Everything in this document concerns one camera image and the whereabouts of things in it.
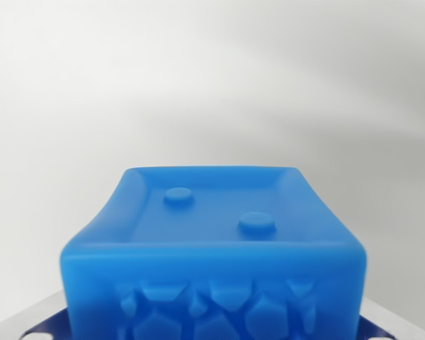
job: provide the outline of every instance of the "blue cube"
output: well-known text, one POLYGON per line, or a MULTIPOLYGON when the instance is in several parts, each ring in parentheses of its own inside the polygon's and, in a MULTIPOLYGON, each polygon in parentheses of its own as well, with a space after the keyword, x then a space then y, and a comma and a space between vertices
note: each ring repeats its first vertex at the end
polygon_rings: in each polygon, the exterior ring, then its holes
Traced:
POLYGON ((62 252, 75 340, 353 340, 358 240, 294 168, 125 172, 62 252))

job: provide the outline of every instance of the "recessed top surface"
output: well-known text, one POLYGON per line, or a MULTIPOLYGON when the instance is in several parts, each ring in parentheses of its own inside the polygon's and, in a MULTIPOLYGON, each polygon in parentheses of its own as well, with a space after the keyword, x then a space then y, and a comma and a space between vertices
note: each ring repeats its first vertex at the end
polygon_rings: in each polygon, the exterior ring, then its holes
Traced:
POLYGON ((135 168, 74 243, 354 241, 297 169, 135 168))

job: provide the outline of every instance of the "metal build plate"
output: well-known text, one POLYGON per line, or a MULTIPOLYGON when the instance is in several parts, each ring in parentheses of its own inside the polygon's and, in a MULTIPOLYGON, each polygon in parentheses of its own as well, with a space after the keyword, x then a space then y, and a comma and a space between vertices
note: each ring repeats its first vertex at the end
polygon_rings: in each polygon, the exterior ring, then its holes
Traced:
MULTIPOLYGON (((0 340, 21 339, 72 340, 62 291, 0 323, 0 340)), ((356 340, 373 339, 425 340, 425 331, 365 297, 356 340)))

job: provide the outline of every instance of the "white backdrop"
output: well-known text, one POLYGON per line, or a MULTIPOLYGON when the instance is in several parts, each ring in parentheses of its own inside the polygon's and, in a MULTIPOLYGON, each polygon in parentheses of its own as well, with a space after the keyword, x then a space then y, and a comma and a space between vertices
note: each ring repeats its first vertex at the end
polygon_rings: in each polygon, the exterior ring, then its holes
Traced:
POLYGON ((132 166, 296 166, 425 328, 425 2, 0 1, 0 320, 132 166))

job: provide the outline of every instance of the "raised circular bump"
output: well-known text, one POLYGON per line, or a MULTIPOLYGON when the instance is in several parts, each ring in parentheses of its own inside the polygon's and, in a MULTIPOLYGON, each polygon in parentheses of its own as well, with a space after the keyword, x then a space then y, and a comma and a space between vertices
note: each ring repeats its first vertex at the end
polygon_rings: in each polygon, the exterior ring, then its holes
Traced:
POLYGON ((164 201, 170 205, 185 205, 192 201, 192 191, 189 188, 171 188, 165 192, 164 201))
POLYGON ((272 215, 262 212, 246 212, 239 219, 240 230, 248 235, 267 235, 276 231, 272 215))

